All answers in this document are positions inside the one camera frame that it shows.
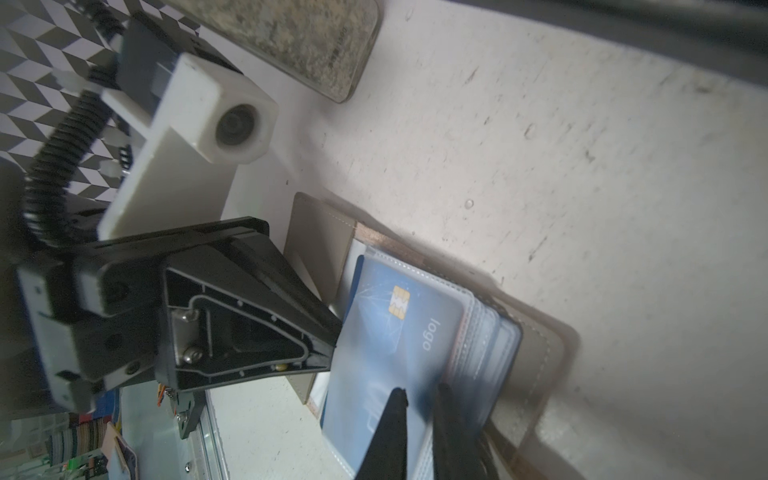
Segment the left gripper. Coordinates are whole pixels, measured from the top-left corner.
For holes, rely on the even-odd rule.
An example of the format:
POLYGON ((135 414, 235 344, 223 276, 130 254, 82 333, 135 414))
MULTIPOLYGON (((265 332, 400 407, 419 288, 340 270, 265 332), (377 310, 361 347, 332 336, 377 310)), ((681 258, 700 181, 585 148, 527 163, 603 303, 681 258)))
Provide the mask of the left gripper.
POLYGON ((105 392, 156 374, 199 390, 173 394, 188 438, 204 390, 329 371, 342 322, 269 232, 241 217, 28 257, 17 277, 53 401, 89 413, 105 392))

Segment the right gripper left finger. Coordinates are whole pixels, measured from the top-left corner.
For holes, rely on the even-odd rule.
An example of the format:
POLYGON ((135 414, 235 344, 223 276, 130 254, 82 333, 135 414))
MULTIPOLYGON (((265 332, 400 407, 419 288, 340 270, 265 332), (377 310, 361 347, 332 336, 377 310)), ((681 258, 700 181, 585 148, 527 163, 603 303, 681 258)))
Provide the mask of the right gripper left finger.
POLYGON ((393 389, 357 472, 357 480, 407 478, 407 408, 406 391, 393 389))

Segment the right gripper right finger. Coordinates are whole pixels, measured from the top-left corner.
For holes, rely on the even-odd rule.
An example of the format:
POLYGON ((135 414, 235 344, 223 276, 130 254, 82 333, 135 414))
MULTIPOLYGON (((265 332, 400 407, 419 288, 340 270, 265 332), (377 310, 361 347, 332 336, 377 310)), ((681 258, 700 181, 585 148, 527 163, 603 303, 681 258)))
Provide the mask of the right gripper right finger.
POLYGON ((492 461, 461 419, 450 386, 436 388, 433 412, 433 478, 496 479, 492 461))

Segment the grey card holder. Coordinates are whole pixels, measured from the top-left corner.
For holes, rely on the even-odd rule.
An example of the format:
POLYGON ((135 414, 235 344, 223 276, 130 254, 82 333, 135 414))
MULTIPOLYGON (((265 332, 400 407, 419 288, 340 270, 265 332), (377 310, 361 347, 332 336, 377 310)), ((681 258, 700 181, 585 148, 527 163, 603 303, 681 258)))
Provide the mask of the grey card holder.
POLYGON ((408 401, 406 477, 432 477, 442 382, 497 473, 541 477, 523 449, 568 358, 552 321, 305 193, 293 201, 285 255, 343 323, 332 371, 293 386, 348 477, 396 388, 408 401))

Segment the blue credit card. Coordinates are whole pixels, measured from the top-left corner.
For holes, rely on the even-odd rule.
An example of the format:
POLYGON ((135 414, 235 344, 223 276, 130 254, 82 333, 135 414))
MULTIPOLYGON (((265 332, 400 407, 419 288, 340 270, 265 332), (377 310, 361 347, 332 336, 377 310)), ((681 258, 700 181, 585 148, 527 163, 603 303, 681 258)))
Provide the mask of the blue credit card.
POLYGON ((390 393, 406 391, 407 476, 422 478, 435 390, 475 300, 424 270, 369 248, 357 259, 321 417, 350 474, 363 462, 390 393))

